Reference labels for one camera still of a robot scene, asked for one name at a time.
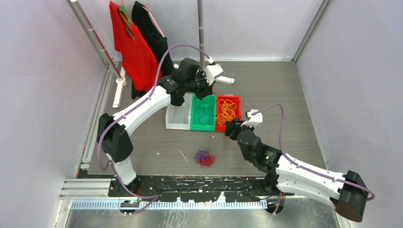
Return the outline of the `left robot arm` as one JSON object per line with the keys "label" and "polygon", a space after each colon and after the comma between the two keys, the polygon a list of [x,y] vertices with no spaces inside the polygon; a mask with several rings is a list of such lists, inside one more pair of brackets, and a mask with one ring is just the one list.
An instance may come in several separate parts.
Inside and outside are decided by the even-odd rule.
{"label": "left robot arm", "polygon": [[197,61],[185,58],[170,75],[162,77],[143,97],[126,109],[99,118],[97,143],[121,181],[120,190],[127,196],[138,192],[137,174],[130,155],[133,144],[130,136],[150,116],[168,105],[181,106],[184,95],[193,93],[202,100],[212,95],[215,78],[223,72],[220,64],[212,62],[204,69]]}

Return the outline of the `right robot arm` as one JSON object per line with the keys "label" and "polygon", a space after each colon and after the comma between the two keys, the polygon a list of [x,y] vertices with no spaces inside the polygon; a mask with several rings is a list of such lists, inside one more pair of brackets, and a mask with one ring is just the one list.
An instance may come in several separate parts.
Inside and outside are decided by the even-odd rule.
{"label": "right robot arm", "polygon": [[238,143],[243,159],[266,174],[266,193],[305,196],[330,206],[350,221],[362,222],[369,191],[357,172],[333,172],[299,161],[264,144],[253,131],[253,126],[239,118],[225,123],[225,136]]}

